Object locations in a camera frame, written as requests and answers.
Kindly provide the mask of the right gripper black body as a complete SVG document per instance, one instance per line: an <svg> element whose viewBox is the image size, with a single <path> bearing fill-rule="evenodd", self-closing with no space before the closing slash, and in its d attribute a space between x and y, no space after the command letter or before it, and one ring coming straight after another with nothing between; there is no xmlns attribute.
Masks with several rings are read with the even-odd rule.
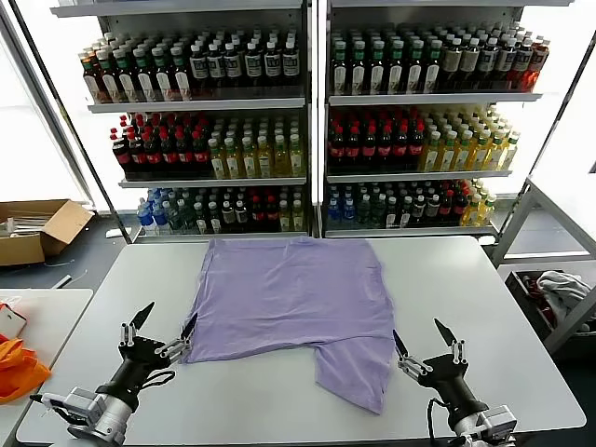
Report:
<svg viewBox="0 0 596 447"><path fill-rule="evenodd" d="M452 354L426 359L424 363L432 371L421 374L417 382L438 392L448 410L449 420L462 420L488 409L484 402L476 399L465 381L466 364L455 364Z"/></svg>

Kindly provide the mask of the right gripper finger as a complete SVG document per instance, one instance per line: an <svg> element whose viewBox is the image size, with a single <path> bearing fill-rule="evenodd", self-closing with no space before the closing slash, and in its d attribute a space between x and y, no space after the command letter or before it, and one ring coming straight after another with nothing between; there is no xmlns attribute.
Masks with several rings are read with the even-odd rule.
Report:
<svg viewBox="0 0 596 447"><path fill-rule="evenodd" d="M437 318L434 319L434 323L445 344L451 348L453 363L466 364L467 357L465 341L462 339L457 339L452 330L441 323Z"/></svg>
<svg viewBox="0 0 596 447"><path fill-rule="evenodd" d="M393 338L395 342L395 349L398 355L398 367L412 379L419 379L421 376L431 373L431 367L426 365L422 360L419 360L409 354L405 344L400 339L397 331L393 331Z"/></svg>

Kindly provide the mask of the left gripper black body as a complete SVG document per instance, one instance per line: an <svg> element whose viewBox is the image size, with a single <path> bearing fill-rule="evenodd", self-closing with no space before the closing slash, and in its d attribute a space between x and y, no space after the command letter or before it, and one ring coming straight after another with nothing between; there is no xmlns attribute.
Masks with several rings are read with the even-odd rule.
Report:
<svg viewBox="0 0 596 447"><path fill-rule="evenodd" d="M117 398L127 405L138 405L138 395L153 372L166 370L170 360L161 357L156 350L164 346L164 342L147 338L134 338L133 346L118 348L122 363L112 379L98 386L95 392Z"/></svg>

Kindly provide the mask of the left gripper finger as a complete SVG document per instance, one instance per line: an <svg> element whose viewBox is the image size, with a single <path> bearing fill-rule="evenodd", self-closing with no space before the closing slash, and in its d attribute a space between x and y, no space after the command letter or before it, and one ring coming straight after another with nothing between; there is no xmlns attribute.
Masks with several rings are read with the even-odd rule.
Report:
<svg viewBox="0 0 596 447"><path fill-rule="evenodd" d="M182 332L175 340L156 349L156 354L162 359L175 361L184 355L191 348L193 333L196 327L197 313L183 326Z"/></svg>
<svg viewBox="0 0 596 447"><path fill-rule="evenodd" d="M134 346L134 339L137 336L137 331L142 327L144 322L148 319L155 303L151 302L145 308L141 309L136 313L129 323L123 323L121 325L120 333L120 347L132 347Z"/></svg>

